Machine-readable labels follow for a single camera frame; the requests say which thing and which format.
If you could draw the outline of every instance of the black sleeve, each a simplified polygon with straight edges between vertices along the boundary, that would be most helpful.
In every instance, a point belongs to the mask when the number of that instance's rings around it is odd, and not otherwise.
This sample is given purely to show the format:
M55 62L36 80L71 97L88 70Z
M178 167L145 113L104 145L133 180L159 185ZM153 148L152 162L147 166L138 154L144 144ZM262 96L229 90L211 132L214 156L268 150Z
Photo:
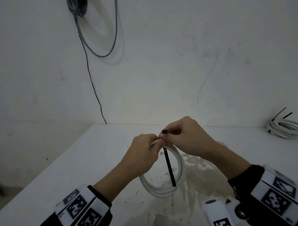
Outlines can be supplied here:
M239 176L228 180L232 186L236 198L241 202L241 207L246 216L247 221L252 226L278 225L288 226L289 224L260 203L251 195L252 190L261 180L265 169L259 165L252 165Z
M102 194L100 194L98 191L96 191L91 185L88 186L88 188L90 189L90 191L93 192L93 194L99 198L103 203L105 203L109 208L111 208L112 203L110 203L106 197L104 197ZM111 221L112 221L113 215L111 214L111 211L109 210L106 215L102 218L101 222L100 222L100 226L106 226L106 225L110 225ZM53 213L51 216L49 216L42 224L41 226L63 226L59 219L58 216Z

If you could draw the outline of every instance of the hand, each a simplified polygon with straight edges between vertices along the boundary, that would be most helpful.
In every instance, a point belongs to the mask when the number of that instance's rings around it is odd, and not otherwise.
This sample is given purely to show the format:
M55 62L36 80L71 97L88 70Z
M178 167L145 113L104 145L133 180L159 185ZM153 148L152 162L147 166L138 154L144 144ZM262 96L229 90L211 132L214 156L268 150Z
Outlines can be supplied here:
M158 153L163 147L162 140L150 147L150 144L157 139L158 136L155 134L141 134L133 139L131 146L120 162L132 179L148 172L158 159Z
M207 158L209 152L219 144L213 140L197 123L189 116L170 123L164 129L167 134L159 134L164 144L171 143L181 151L195 156Z

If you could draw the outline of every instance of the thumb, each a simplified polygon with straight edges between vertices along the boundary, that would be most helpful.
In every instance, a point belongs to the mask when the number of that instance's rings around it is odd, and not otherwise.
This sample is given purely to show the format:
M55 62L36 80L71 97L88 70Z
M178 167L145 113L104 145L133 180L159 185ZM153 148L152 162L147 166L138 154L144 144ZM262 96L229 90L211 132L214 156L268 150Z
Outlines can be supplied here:
M151 151L158 154L160 149L162 149L163 146L164 146L164 144L162 143L162 140L158 140L151 148Z
M179 135L174 135L171 133L167 133L167 134L160 134L159 137L163 140L166 141L167 143L171 143L173 145L176 145L177 140L179 138Z

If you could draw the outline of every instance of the person's left hand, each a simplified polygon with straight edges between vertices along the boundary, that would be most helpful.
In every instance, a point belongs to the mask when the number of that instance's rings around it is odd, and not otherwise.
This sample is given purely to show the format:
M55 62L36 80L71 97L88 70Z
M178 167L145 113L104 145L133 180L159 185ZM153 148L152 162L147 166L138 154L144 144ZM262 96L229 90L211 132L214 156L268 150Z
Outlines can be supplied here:
M155 134L141 134L135 137L120 164L125 167L132 179L137 178L151 169L158 159L158 153L163 147L162 141Z

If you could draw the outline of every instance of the skin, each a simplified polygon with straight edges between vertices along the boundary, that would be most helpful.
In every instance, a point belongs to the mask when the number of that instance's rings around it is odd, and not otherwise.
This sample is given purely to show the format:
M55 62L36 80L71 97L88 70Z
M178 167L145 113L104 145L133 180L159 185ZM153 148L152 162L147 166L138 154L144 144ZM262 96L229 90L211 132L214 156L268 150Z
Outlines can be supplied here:
M148 172L158 159L160 149L171 143L181 151L212 162L227 179L232 179L251 164L227 147L217 143L192 118L186 116L170 123L167 134L141 134L135 137L121 162L93 187L112 202L133 179ZM152 147L152 141L159 139Z

